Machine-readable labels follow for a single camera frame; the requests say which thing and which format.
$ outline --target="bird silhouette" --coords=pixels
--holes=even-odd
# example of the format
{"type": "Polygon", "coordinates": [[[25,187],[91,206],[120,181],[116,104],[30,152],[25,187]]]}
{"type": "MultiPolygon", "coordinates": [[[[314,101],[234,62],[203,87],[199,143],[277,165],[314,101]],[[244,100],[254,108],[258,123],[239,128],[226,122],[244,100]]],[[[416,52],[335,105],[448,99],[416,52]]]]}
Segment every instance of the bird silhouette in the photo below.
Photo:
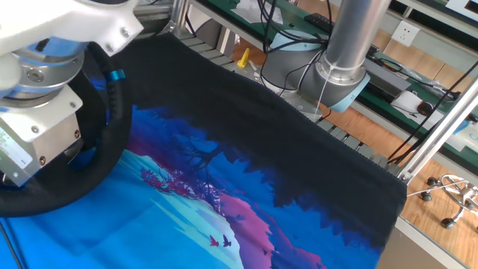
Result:
{"type": "Polygon", "coordinates": [[[219,242],[216,241],[216,240],[214,239],[214,237],[212,237],[212,235],[209,235],[209,237],[211,238],[211,244],[210,244],[210,246],[218,247],[218,246],[219,246],[219,242]]]}
{"type": "Polygon", "coordinates": [[[229,240],[227,240],[227,237],[225,235],[223,235],[223,238],[224,238],[224,245],[223,247],[230,247],[231,246],[231,242],[229,242],[229,240]]]}

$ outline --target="yellow clip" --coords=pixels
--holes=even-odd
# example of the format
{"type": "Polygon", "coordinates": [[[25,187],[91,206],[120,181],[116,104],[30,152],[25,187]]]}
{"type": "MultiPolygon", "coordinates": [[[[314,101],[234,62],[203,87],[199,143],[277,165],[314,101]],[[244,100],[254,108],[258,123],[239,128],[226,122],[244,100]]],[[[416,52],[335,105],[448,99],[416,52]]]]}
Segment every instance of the yellow clip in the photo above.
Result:
{"type": "Polygon", "coordinates": [[[238,67],[242,67],[242,68],[246,67],[247,58],[249,58],[249,52],[250,52],[250,49],[247,48],[244,54],[242,55],[242,59],[238,61],[238,67]]]}

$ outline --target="wall socket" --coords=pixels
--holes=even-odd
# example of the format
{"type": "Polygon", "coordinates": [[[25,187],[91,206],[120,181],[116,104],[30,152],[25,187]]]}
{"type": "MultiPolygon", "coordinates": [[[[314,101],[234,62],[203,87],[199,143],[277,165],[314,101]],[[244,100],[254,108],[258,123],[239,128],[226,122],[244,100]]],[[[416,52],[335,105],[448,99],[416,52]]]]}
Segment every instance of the wall socket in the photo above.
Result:
{"type": "Polygon", "coordinates": [[[396,40],[405,46],[411,46],[413,39],[415,39],[419,31],[419,28],[407,23],[406,21],[402,21],[391,36],[391,39],[396,40]]]}

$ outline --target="label sticker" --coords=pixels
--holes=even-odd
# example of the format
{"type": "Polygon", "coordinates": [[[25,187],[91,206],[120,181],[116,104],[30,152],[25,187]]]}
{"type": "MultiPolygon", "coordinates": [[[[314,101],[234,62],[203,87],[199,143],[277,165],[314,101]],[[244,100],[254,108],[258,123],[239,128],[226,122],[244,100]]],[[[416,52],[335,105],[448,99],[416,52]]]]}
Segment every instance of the label sticker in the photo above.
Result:
{"type": "Polygon", "coordinates": [[[0,127],[0,149],[22,169],[33,161],[33,158],[2,127],[0,127]]]}

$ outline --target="chair wheel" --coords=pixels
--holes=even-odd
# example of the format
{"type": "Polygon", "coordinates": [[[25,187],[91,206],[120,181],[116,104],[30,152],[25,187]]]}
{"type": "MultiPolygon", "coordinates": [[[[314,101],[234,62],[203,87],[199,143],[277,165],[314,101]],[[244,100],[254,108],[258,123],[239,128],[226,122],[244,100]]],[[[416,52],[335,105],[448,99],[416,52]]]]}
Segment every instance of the chair wheel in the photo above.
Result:
{"type": "Polygon", "coordinates": [[[443,219],[441,221],[441,225],[445,228],[445,229],[452,229],[454,226],[455,226],[456,222],[453,221],[453,219],[447,217],[445,219],[443,219]]]}
{"type": "Polygon", "coordinates": [[[429,202],[429,201],[432,200],[432,194],[427,193],[427,192],[423,192],[423,193],[421,193],[421,199],[425,202],[429,202]]]}
{"type": "Polygon", "coordinates": [[[466,208],[468,208],[470,210],[475,208],[475,205],[472,204],[471,202],[468,202],[468,201],[465,201],[465,206],[466,206],[466,208]]]}
{"type": "Polygon", "coordinates": [[[427,184],[428,186],[437,185],[438,183],[439,183],[439,180],[436,179],[436,178],[434,178],[434,177],[432,177],[432,176],[430,176],[430,177],[428,178],[428,180],[426,181],[426,184],[427,184]]]}

